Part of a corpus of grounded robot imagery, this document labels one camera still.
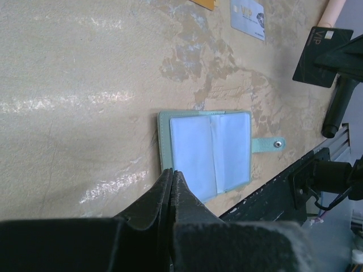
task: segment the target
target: orange card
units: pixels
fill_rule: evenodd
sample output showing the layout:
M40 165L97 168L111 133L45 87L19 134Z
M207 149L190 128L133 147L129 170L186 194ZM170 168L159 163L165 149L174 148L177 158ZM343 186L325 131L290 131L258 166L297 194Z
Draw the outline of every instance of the orange card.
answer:
M208 10L214 10L214 0L191 0L202 7L206 7Z

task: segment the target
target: black cylinder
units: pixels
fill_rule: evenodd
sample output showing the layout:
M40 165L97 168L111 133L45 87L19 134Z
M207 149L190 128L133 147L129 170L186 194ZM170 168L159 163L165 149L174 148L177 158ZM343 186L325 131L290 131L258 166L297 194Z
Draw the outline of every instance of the black cylinder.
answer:
M351 171L350 163L320 161L315 165L314 188L323 192L344 193L348 188L347 179Z
M350 78L341 76L339 85L333 101L329 107L323 124L322 134L326 138L334 138L335 133L339 130L339 126L343 119L345 110L349 104L354 88L359 84Z

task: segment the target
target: white card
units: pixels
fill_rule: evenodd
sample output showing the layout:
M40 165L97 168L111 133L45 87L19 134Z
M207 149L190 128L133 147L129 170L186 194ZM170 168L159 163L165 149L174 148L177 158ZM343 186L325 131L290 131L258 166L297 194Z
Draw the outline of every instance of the white card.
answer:
M170 128L174 170L200 201L250 181L248 113L172 118Z
M231 26L264 41L263 6L253 0L231 0Z

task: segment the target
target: card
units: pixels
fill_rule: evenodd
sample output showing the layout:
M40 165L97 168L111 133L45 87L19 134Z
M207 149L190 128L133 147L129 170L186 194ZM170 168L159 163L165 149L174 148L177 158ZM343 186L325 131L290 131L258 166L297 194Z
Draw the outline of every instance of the card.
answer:
M208 10L214 10L214 0L191 0L202 7L207 8Z
M170 132L174 170L200 201L250 182L249 113L172 118Z
M263 6L253 0L231 0L231 26L264 41Z
M363 82L363 36L318 56L314 63Z
M336 73L316 65L314 62L320 55L346 44L352 37L349 29L312 27L293 80L330 88Z

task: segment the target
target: black cable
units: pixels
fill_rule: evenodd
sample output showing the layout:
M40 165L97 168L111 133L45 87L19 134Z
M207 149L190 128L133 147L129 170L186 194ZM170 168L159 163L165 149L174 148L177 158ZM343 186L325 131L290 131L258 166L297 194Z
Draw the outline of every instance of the black cable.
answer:
M343 194L341 194L340 196L335 198L335 200L333 200L329 204L328 207L324 207L323 205L321 205L319 203L319 195L317 194L317 192L312 190L312 188L310 188L310 187L308 187L308 189L309 189L309 191L311 191L311 193L313 194L313 197L316 199L316 201L314 202L316 207L318 207L319 209L324 210L324 211L330 211L331 209L333 209L336 205L338 205L341 201L343 201L349 195L349 193L352 191L352 187L349 187Z

